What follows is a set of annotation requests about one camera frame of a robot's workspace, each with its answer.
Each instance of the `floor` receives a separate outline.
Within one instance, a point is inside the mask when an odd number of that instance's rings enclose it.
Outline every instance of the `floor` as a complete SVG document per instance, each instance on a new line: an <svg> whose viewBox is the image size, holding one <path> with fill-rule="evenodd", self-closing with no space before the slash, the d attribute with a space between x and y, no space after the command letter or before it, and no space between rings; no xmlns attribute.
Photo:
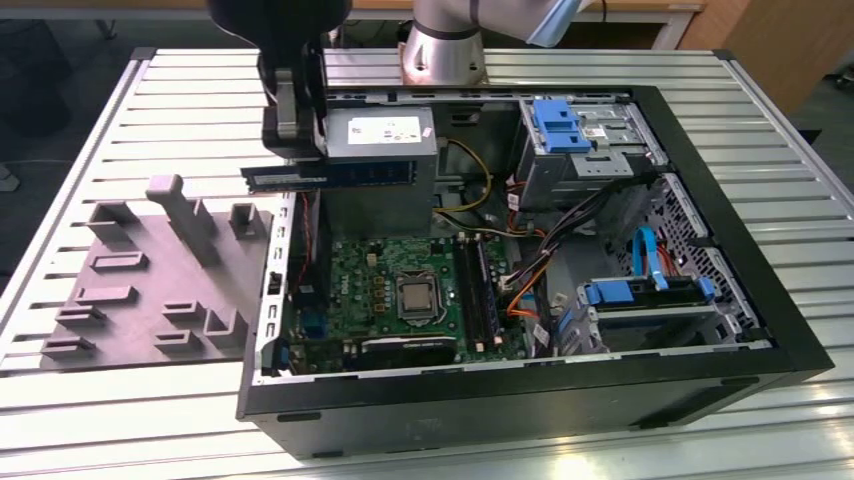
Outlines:
<svg viewBox="0 0 854 480"><path fill-rule="evenodd" d="M350 24L351 45L393 46L397 22ZM42 218L86 142L135 47L239 48L241 40L210 22L122 21L118 37L104 41L94 22L51 22L51 30L74 68L62 85L72 112L67 126L44 138L23 138L0 122L0 162L22 181L14 193L0 193L0 292L30 245ZM495 38L502 47L513 41ZM854 90L838 91L822 82L793 116L798 128L824 129L816 150L849 188L854 189Z"/></svg>

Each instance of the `black cable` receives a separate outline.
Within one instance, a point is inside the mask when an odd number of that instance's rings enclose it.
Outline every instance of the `black cable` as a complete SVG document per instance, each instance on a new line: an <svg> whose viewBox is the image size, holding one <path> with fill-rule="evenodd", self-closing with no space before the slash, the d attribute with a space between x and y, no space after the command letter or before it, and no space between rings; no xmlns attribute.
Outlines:
<svg viewBox="0 0 854 480"><path fill-rule="evenodd" d="M469 205L471 204L471 202L469 201L469 197L466 197L466 187L463 186L463 190L459 192L459 198L463 201L463 205ZM471 215L478 219L478 222L481 223L481 225L483 227L489 227L490 226L490 222L487 222L486 217L483 215L481 215L481 212L478 212L478 208L482 205L479 205L478 207L473 208L471 210L467 210L469 213L471 213Z"/></svg>
<svg viewBox="0 0 854 480"><path fill-rule="evenodd" d="M657 172L650 172L638 175L637 177L624 178L613 180L608 183L590 197L587 197L575 207L573 207L561 217L561 220L555 223L555 226L549 231L546 238L541 242L538 247L538 256L534 261L521 270L514 272L506 283L511 284L519 281L521 278L537 268L542 267L543 262L549 261L549 258L554 254L555 250L561 246L563 236L573 232L578 227L587 223L597 216L602 208L605 207L612 194L621 190L653 182L660 175Z"/></svg>
<svg viewBox="0 0 854 480"><path fill-rule="evenodd" d="M371 43L374 40L377 40L377 38L379 37L379 34L383 32L383 28L386 28L386 23L389 23L389 20L383 20L383 23L379 24L379 28L377 29L377 33L371 38L369 38L365 42L362 42L362 45L366 45Z"/></svg>

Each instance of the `aluminum table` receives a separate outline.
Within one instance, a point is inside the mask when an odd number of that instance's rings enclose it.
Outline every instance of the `aluminum table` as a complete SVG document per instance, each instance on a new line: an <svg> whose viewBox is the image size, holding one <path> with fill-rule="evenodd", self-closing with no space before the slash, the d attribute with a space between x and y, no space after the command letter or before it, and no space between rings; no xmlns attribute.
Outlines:
<svg viewBox="0 0 854 480"><path fill-rule="evenodd" d="M178 173L211 211L265 165L251 50L140 50L0 298L0 477L850 478L854 461L854 201L736 61L710 52L487 52L495 84L653 84L776 267L837 368L694 424L642 433L299 463L234 419L238 362L40 373L94 235L98 200L136 214L147 179ZM335 85L401 82L393 50L330 51Z"/></svg>

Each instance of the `blue plastic latch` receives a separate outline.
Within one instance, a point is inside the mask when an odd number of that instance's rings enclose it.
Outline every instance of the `blue plastic latch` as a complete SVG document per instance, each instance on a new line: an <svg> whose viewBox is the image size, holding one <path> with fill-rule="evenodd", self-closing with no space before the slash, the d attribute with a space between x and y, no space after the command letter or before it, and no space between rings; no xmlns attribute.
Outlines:
<svg viewBox="0 0 854 480"><path fill-rule="evenodd" d="M549 153L587 153L590 140L578 128L579 118L566 100L534 100L534 122Z"/></svg>
<svg viewBox="0 0 854 480"><path fill-rule="evenodd" d="M596 285L587 285L585 287L585 293L587 294L587 303L590 305L602 303L602 295L600 295L600 289Z"/></svg>
<svg viewBox="0 0 854 480"><path fill-rule="evenodd" d="M700 291L704 293L704 298L708 302L712 302L716 298L716 283L712 281L709 277L700 277L697 279L697 286L700 286Z"/></svg>
<svg viewBox="0 0 854 480"><path fill-rule="evenodd" d="M609 282L597 282L596 286L602 295L604 303L632 303L636 301L636 296L632 294L628 281L613 280Z"/></svg>
<svg viewBox="0 0 854 480"><path fill-rule="evenodd" d="M641 244L646 248L645 253L641 253ZM668 290L668 280L665 279L665 273L662 270L662 264L658 261L658 246L656 243L656 232L648 226L638 227L636 230L636 236L632 241L632 271L636 277L644 276L644 258L649 264L650 276L656 280L656 287L658 290Z"/></svg>
<svg viewBox="0 0 854 480"><path fill-rule="evenodd" d="M558 334L563 333L563 330L566 330L566 326L570 324L571 321L573 321L573 310L567 308L566 313L563 314L563 318L561 319L561 324L558 325Z"/></svg>

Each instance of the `green circuit board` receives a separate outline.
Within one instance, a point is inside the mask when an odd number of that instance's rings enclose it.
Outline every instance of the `green circuit board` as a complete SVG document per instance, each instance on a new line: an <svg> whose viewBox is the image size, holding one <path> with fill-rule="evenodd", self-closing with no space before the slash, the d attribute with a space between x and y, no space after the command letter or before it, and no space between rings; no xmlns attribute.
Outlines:
<svg viewBox="0 0 854 480"><path fill-rule="evenodd" d="M489 241L485 250L490 272L498 279L509 270L501 239ZM414 326L398 312L397 282L399 277L418 274L435 281L441 308L435 320ZM327 311L330 339L442 335L457 338L461 363L525 357L521 328L505 329L503 344L498 349L474 352L467 348L450 238L335 242L331 284ZM507 325L501 311L499 317L502 324Z"/></svg>

